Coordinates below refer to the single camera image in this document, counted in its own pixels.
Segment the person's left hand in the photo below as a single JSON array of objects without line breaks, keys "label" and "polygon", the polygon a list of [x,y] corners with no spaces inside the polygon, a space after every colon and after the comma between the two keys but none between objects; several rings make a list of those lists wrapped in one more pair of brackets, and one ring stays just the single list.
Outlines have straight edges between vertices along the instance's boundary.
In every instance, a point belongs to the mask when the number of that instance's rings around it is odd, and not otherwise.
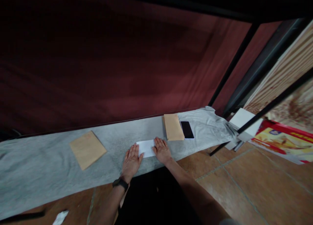
[{"label": "person's left hand", "polygon": [[125,155],[125,160],[123,163],[121,179],[126,183],[130,183],[131,179],[137,173],[141,161],[143,159],[143,153],[138,157],[139,145],[134,144],[129,150],[127,150]]}]

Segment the white paper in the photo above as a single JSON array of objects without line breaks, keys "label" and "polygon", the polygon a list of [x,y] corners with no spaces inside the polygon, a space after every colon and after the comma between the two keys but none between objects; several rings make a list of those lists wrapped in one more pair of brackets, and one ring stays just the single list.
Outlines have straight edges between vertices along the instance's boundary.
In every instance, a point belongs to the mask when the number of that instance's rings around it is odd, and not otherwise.
[{"label": "white paper", "polygon": [[64,221],[64,219],[65,219],[67,214],[68,214],[68,210],[59,213],[56,216],[56,219],[55,219],[55,221],[54,221],[54,223],[52,225],[61,225],[63,223],[63,221]]},{"label": "white paper", "polygon": [[139,145],[138,156],[140,156],[141,153],[144,153],[143,155],[144,158],[155,156],[154,151],[152,150],[152,148],[154,147],[154,140],[140,141],[137,142],[136,144]]}]

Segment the tile floor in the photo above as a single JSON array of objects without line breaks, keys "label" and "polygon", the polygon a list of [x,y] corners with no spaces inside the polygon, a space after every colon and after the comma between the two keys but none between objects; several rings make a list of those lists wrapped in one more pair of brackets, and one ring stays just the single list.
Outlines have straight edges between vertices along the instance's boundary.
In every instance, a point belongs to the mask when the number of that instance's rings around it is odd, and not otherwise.
[{"label": "tile floor", "polygon": [[[234,219],[242,224],[313,224],[313,163],[299,166],[250,143],[238,152],[222,149],[209,157],[213,149],[178,163]],[[12,224],[52,224],[65,209],[64,225],[89,224],[111,189],[107,184],[50,202],[30,211],[45,208],[45,217]]]}]

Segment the smartphone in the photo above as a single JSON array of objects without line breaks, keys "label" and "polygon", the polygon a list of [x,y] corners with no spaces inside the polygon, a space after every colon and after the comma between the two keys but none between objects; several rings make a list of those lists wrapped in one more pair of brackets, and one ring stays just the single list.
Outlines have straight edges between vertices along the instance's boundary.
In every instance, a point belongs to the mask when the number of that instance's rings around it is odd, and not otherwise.
[{"label": "smartphone", "polygon": [[180,125],[183,129],[183,133],[185,136],[185,139],[194,139],[195,137],[193,136],[189,121],[181,121]]}]

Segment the long table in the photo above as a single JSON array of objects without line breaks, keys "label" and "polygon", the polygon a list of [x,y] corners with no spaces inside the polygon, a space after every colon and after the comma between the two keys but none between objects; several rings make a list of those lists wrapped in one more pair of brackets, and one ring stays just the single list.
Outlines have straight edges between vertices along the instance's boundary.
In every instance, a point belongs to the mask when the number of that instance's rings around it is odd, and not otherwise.
[{"label": "long table", "polygon": [[[178,118],[190,122],[195,139],[168,142],[176,161],[235,138],[228,122],[211,107],[178,113]],[[108,152],[82,171],[69,143],[89,131]],[[120,176],[127,149],[155,137],[166,139],[161,116],[1,142],[0,220],[113,182]],[[162,166],[156,157],[144,158],[136,176]]]}]

